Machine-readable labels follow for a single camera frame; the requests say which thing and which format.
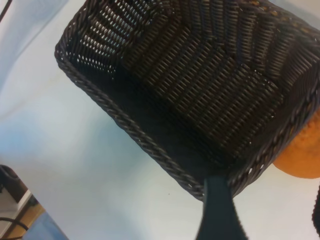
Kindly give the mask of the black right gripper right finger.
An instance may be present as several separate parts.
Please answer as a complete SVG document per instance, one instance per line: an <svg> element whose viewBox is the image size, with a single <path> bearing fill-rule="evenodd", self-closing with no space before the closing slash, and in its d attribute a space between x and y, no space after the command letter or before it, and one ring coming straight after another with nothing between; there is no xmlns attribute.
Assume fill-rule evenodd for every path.
<svg viewBox="0 0 320 240"><path fill-rule="evenodd" d="M320 235L320 188L317 191L317 196L312 212L312 223L318 235Z"/></svg>

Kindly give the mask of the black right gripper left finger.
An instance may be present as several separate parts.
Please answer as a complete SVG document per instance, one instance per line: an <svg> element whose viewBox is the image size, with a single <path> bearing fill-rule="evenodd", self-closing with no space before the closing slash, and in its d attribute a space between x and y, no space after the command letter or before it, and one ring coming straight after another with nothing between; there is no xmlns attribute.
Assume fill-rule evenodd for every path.
<svg viewBox="0 0 320 240"><path fill-rule="evenodd" d="M226 178L214 175L205 179L202 219L196 239L246 240L247 238Z"/></svg>

